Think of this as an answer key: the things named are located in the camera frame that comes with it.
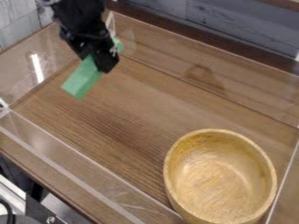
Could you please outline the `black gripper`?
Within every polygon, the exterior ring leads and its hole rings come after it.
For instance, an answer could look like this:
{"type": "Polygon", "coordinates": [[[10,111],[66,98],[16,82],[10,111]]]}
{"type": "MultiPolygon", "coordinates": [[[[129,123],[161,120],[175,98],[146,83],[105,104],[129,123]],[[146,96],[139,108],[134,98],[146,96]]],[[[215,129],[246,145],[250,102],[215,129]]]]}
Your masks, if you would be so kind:
{"type": "Polygon", "coordinates": [[[91,55],[98,70],[110,73],[118,65],[119,53],[103,21],[103,0],[51,0],[51,9],[70,48],[82,59],[91,55]]]}

